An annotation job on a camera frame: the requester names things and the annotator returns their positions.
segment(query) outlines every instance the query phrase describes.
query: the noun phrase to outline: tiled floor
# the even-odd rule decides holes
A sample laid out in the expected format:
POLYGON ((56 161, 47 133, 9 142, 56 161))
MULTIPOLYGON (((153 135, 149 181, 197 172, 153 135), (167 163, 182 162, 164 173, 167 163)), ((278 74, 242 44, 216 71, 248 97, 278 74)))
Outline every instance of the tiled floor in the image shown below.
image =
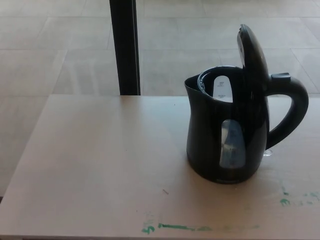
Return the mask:
MULTIPOLYGON (((144 95, 185 95, 184 80, 240 65, 239 25, 271 73, 320 93, 320 0, 136 0, 144 95)), ((109 0, 0 0, 0 196, 50 94, 118 95, 109 0)))

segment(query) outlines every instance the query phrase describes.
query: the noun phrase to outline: electric kettle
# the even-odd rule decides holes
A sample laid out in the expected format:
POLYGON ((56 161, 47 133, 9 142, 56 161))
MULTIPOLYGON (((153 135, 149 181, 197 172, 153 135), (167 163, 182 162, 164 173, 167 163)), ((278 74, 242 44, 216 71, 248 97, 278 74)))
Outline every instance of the electric kettle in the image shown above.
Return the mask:
POLYGON ((199 175, 222 184, 250 178, 264 151, 300 124, 309 104, 305 87, 289 73, 269 75, 262 48, 247 25, 241 25, 237 43, 243 68, 217 66, 184 82, 191 109, 188 161, 199 175), (270 131, 267 96, 276 94, 292 102, 270 131))

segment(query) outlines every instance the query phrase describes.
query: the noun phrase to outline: table surface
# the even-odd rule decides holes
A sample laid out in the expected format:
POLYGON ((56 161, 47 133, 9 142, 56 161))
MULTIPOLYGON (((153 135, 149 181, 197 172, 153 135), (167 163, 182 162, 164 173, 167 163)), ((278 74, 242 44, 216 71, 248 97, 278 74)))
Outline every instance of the table surface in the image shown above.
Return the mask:
MULTIPOLYGON (((269 99, 270 121, 290 99, 269 99)), ((235 185, 188 165, 185 96, 52 95, 0 205, 0 237, 319 239, 320 98, 235 185)))

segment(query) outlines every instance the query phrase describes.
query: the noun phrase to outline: black pole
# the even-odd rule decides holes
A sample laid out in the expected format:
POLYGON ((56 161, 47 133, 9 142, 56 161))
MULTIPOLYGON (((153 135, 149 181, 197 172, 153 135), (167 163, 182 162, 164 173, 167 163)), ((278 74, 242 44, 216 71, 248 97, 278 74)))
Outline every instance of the black pole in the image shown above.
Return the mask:
POLYGON ((136 0, 109 0, 120 95, 141 95, 136 0))

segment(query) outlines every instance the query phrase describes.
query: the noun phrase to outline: open lid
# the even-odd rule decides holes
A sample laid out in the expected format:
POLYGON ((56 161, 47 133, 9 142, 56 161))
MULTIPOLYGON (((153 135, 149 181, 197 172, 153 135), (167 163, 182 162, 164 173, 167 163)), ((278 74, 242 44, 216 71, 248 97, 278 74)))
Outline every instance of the open lid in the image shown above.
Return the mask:
POLYGON ((240 26, 237 43, 245 75, 266 87, 269 73, 265 55, 250 27, 245 24, 240 26))

